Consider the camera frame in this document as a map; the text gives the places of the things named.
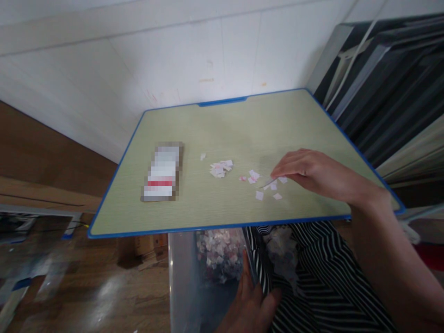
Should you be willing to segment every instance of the light green tabletop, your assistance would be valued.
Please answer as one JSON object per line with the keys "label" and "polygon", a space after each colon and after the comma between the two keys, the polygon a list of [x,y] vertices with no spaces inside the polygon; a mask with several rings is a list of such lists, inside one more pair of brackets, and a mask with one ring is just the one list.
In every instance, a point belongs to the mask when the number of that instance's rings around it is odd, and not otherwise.
{"label": "light green tabletop", "polygon": [[[157,142],[183,142],[183,168],[175,201],[142,202],[141,187]],[[348,215],[342,202],[311,193],[295,182],[278,182],[263,201],[257,188],[239,181],[254,170],[268,177],[286,152],[322,151],[383,186],[341,131],[306,90],[251,96],[246,101],[147,111],[117,170],[93,225],[92,238],[183,231]],[[201,161],[201,153],[206,158]],[[210,164],[233,160],[225,178]],[[279,193],[283,198],[276,200]],[[400,209],[395,199],[394,210]]]}

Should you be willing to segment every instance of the wooden floor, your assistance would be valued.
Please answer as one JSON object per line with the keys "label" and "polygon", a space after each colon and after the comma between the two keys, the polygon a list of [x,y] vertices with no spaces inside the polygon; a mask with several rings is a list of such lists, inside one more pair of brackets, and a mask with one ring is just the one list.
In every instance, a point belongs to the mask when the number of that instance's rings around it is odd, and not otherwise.
{"label": "wooden floor", "polygon": [[40,218],[22,244],[0,246],[0,304],[15,282],[36,279],[7,332],[169,332],[167,263],[144,271],[117,265],[117,240],[90,240],[78,228],[61,240],[67,221]]}

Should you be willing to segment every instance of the pink paper piece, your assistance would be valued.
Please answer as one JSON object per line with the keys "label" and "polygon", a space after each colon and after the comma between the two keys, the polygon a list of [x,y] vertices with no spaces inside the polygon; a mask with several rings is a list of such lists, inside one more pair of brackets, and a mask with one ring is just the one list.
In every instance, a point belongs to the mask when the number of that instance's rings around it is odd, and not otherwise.
{"label": "pink paper piece", "polygon": [[260,174],[258,174],[257,172],[255,172],[254,170],[250,170],[250,176],[253,178],[253,179],[256,179],[256,181],[259,179],[259,177],[260,177]]}

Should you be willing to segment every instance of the plastic container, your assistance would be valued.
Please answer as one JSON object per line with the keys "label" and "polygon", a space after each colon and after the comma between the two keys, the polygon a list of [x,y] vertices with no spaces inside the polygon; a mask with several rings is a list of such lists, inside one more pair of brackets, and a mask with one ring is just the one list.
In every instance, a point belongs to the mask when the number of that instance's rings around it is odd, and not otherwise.
{"label": "plastic container", "polygon": [[239,282],[209,281],[197,259],[196,232],[168,234],[171,332],[213,332],[236,296]]}

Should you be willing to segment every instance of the cable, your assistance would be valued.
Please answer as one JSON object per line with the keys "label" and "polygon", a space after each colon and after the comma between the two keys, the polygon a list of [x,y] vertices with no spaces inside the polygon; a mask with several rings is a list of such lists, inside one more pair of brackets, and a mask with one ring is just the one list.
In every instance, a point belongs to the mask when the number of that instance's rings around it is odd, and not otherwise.
{"label": "cable", "polygon": [[[357,56],[358,56],[358,54],[359,54],[359,51],[361,50],[363,44],[365,43],[365,41],[366,41],[367,38],[369,37],[369,34],[371,33],[371,31],[373,30],[373,27],[374,27],[375,24],[377,23],[377,21],[378,21],[378,19],[379,19],[379,15],[381,14],[381,12],[382,12],[383,8],[385,7],[385,5],[387,4],[387,2],[388,2],[388,0],[384,0],[384,3],[381,5],[381,7],[379,8],[378,12],[376,13],[375,18],[374,18],[373,21],[371,22],[371,24],[370,24],[369,28],[367,29],[367,31],[366,31],[364,37],[362,37],[361,42],[359,43],[358,48],[356,49],[355,54],[353,55],[353,58],[351,59],[349,65],[348,65],[348,67],[347,67],[347,70],[345,71],[344,77],[342,78],[342,81],[341,81],[341,83],[339,84],[338,89],[336,89],[335,94],[333,95],[332,99],[330,100],[330,103],[328,103],[328,105],[327,105],[327,107],[326,107],[326,110],[327,110],[327,111],[328,111],[328,109],[330,109],[330,107],[332,106],[334,100],[336,99],[336,97],[338,96],[340,90],[342,89],[342,86],[344,85],[345,80],[347,79],[348,74],[350,73],[350,71],[351,71],[351,69],[352,69],[352,66],[353,66],[353,64],[355,63],[355,60],[356,60],[356,58],[357,58]],[[341,115],[342,115],[342,112],[341,112],[341,114],[339,114],[336,118],[333,118],[333,120],[334,120],[334,121],[337,121]]]}

